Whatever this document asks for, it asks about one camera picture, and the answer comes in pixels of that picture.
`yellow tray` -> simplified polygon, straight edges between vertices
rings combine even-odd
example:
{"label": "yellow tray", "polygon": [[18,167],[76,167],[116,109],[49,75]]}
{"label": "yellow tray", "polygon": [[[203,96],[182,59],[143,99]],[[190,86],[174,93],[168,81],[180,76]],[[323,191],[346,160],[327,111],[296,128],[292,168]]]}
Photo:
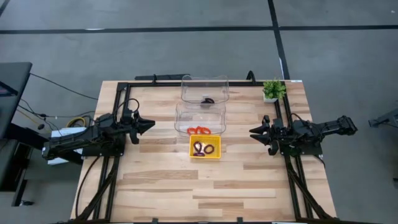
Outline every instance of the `yellow tray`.
{"label": "yellow tray", "polygon": [[[214,151],[211,154],[206,154],[205,156],[194,156],[196,153],[195,148],[193,147],[193,143],[200,142],[202,145],[201,152],[206,145],[212,144],[214,146]],[[207,134],[192,134],[189,137],[189,156],[192,158],[201,158],[201,159],[219,159],[221,158],[221,136],[217,135],[207,135]]]}

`wooden table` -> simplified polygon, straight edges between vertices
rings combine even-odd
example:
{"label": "wooden table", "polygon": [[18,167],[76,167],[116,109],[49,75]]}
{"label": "wooden table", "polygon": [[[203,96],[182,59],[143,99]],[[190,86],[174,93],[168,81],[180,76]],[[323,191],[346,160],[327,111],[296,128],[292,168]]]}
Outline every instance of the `wooden table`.
{"label": "wooden table", "polygon": [[[96,116],[111,113],[118,82],[103,82]],[[293,113],[311,120],[303,83],[286,81]],[[230,87],[226,104],[227,128],[222,134],[220,160],[191,159],[189,138],[174,129],[175,106],[180,87],[133,87],[131,97],[139,100],[140,115],[156,125],[129,138],[121,157],[113,201],[112,222],[233,222],[294,220],[284,158],[269,156],[264,145],[249,137],[249,129],[261,125],[268,114],[276,118],[274,104],[262,101],[262,87]],[[284,122],[287,118],[281,103]],[[85,159],[80,181],[94,158]],[[335,208],[323,164],[313,156],[302,156],[309,191],[324,210],[335,216]],[[98,188],[102,158],[93,166],[81,191],[79,213]],[[305,217],[302,194],[300,210]],[[104,217],[105,193],[100,218]],[[74,208],[71,218],[75,217]]]}

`green plant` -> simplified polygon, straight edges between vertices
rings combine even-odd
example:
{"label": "green plant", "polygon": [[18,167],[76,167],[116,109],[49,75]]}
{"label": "green plant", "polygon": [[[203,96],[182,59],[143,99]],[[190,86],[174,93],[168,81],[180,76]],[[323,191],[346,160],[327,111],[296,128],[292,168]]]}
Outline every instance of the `green plant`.
{"label": "green plant", "polygon": [[286,86],[278,80],[264,82],[264,89],[267,99],[282,98],[286,93]]}

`clear plastic bin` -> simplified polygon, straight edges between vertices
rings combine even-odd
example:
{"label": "clear plastic bin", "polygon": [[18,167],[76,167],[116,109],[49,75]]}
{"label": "clear plastic bin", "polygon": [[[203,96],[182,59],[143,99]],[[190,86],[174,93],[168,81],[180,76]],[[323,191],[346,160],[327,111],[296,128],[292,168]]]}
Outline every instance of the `clear plastic bin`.
{"label": "clear plastic bin", "polygon": [[189,136],[188,128],[208,128],[211,134],[221,134],[226,129],[225,104],[201,104],[179,102],[175,109],[174,128]]}
{"label": "clear plastic bin", "polygon": [[181,81],[181,99],[188,103],[201,103],[210,98],[214,103],[229,99],[228,77],[193,77],[184,75]]}

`gray floor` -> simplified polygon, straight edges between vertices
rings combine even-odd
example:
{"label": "gray floor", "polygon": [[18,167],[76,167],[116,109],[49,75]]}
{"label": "gray floor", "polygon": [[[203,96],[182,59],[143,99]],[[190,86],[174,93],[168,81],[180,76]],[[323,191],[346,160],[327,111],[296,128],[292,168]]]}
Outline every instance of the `gray floor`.
{"label": "gray floor", "polygon": [[[388,1],[278,0],[281,26],[398,24],[398,3]],[[178,26],[268,26],[267,1],[11,0],[0,29],[82,29]],[[398,107],[398,30],[281,32],[291,79],[301,79],[315,122],[352,117],[359,131],[323,143],[337,214],[345,220],[396,223],[397,132],[368,127],[368,119]],[[103,80],[136,75],[191,73],[280,78],[272,31],[150,34],[0,35],[0,62],[31,61],[33,73],[98,96]],[[94,110],[96,102],[31,77],[22,97],[48,115]],[[67,119],[52,120],[64,126]],[[35,128],[16,114],[14,122]],[[50,223],[70,216],[80,168],[47,167],[40,154],[30,163],[25,199],[11,208],[0,194],[5,223]]]}

